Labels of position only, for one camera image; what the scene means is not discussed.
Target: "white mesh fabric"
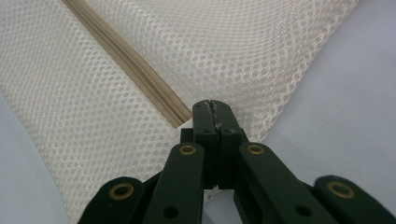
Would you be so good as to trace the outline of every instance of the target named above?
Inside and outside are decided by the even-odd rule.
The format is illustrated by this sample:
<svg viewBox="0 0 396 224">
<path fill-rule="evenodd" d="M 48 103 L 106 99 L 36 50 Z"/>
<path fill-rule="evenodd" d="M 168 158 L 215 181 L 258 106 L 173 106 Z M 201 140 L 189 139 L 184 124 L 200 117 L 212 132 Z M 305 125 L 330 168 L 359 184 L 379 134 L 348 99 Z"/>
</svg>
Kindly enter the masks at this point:
<svg viewBox="0 0 396 224">
<path fill-rule="evenodd" d="M 0 89 L 54 176 L 71 222 L 110 179 L 159 172 L 177 131 L 65 5 L 10 0 L 0 8 Z"/>
<path fill-rule="evenodd" d="M 189 108 L 229 104 L 251 140 L 358 0 L 85 0 Z"/>
<path fill-rule="evenodd" d="M 336 1 L 87 1 L 191 107 L 228 103 L 261 140 L 328 36 Z M 61 1 L 0 3 L 0 89 L 72 223 L 109 179 L 162 169 L 177 131 Z"/>
</svg>

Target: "mesh fabric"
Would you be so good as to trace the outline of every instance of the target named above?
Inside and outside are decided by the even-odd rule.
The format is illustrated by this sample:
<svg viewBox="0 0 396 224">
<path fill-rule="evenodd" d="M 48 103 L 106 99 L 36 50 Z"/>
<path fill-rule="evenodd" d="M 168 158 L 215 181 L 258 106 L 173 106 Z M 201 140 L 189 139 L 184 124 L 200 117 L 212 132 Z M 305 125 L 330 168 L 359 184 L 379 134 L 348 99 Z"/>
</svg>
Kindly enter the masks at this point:
<svg viewBox="0 0 396 224">
<path fill-rule="evenodd" d="M 357 0 L 84 0 L 188 108 L 229 104 L 260 141 Z"/>
</svg>

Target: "screw hole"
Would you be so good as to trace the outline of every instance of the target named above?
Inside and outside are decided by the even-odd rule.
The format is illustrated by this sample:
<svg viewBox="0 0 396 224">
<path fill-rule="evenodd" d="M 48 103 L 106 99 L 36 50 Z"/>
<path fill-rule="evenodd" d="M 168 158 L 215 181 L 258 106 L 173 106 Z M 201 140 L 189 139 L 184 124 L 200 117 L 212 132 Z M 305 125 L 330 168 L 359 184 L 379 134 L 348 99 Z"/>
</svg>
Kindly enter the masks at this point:
<svg viewBox="0 0 396 224">
<path fill-rule="evenodd" d="M 355 191 L 353 191 L 350 186 L 341 182 L 332 181 L 327 184 L 327 188 L 331 193 L 337 195 L 340 198 L 352 199 L 355 197 Z"/>
<path fill-rule="evenodd" d="M 163 215 L 169 219 L 175 218 L 178 215 L 178 209 L 174 206 L 169 206 L 163 210 Z"/>
<path fill-rule="evenodd" d="M 183 155 L 189 156 L 191 154 L 194 154 L 197 151 L 197 149 L 192 146 L 184 146 L 181 147 L 178 151 Z"/>
<path fill-rule="evenodd" d="M 311 210 L 309 208 L 307 208 L 306 206 L 297 205 L 295 207 L 295 210 L 302 217 L 311 217 L 312 216 Z"/>
<path fill-rule="evenodd" d="M 117 188 L 116 190 L 114 190 L 114 193 L 115 193 L 117 196 L 121 196 L 121 195 L 126 194 L 126 193 L 128 192 L 128 190 L 129 190 L 128 187 L 121 186 L 121 187 Z"/>
<path fill-rule="evenodd" d="M 116 201 L 128 198 L 134 193 L 134 186 L 130 183 L 119 183 L 111 188 L 108 196 Z"/>
<path fill-rule="evenodd" d="M 257 145 L 251 145 L 247 147 L 247 150 L 251 153 L 251 154 L 255 154 L 255 155 L 260 155 L 262 153 L 264 153 L 264 148 L 257 146 Z"/>
</svg>

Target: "beige binding strip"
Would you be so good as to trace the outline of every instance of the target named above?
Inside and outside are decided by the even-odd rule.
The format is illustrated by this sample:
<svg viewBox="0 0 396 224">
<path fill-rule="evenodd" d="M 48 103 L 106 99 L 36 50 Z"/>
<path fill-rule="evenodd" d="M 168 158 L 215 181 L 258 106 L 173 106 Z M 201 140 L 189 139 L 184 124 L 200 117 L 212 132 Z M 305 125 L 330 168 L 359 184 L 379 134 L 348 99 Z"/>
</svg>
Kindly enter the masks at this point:
<svg viewBox="0 0 396 224">
<path fill-rule="evenodd" d="M 157 73 L 88 5 L 81 0 L 63 2 L 173 127 L 191 118 L 190 110 Z"/>
</svg>

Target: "white table surface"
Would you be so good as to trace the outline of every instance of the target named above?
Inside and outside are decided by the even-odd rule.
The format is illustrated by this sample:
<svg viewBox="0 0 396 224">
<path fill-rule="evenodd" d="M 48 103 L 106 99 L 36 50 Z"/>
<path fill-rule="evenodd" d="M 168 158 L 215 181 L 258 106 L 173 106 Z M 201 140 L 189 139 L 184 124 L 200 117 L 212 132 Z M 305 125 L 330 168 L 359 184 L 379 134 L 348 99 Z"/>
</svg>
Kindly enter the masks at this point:
<svg viewBox="0 0 396 224">
<path fill-rule="evenodd" d="M 308 184 L 346 177 L 396 215 L 396 1 L 361 0 L 263 141 Z M 68 223 L 55 183 L 0 94 L 0 223 Z M 204 223 L 241 223 L 233 192 Z"/>
</svg>

